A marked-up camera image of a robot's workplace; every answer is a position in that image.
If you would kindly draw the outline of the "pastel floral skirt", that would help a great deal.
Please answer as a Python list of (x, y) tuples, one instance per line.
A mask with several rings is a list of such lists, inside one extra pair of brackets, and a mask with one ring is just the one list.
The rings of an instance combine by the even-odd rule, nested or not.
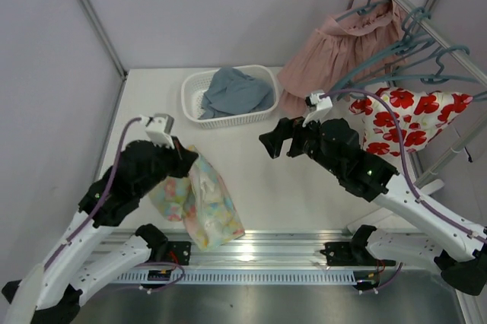
[(202, 154), (187, 177), (166, 178), (148, 197), (165, 220), (181, 221), (202, 251), (215, 249), (245, 234), (224, 180)]

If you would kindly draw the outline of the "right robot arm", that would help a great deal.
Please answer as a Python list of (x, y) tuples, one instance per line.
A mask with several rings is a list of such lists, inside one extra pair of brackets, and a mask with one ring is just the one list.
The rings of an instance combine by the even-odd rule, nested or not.
[(486, 285), (486, 228), (462, 218), (410, 186), (394, 165), (361, 149), (358, 133), (344, 119), (304, 124), (280, 119), (259, 136), (271, 158), (291, 140), (288, 157), (305, 155), (334, 175), (355, 197), (373, 202), (416, 227), (422, 235), (388, 233), (360, 226), (349, 243), (359, 265), (388, 260), (426, 269), (454, 289), (478, 296)]

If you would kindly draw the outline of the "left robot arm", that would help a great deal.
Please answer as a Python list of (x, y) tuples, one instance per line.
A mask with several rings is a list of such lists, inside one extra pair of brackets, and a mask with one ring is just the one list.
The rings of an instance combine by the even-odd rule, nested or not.
[(180, 143), (171, 148), (133, 141), (118, 148), (113, 165), (90, 186), (46, 259), (25, 278), (2, 288), (10, 304), (5, 322), (70, 323), (115, 278), (137, 265), (163, 261), (168, 238), (153, 224), (144, 224), (122, 247), (86, 264), (143, 197), (168, 177), (188, 176), (197, 158)]

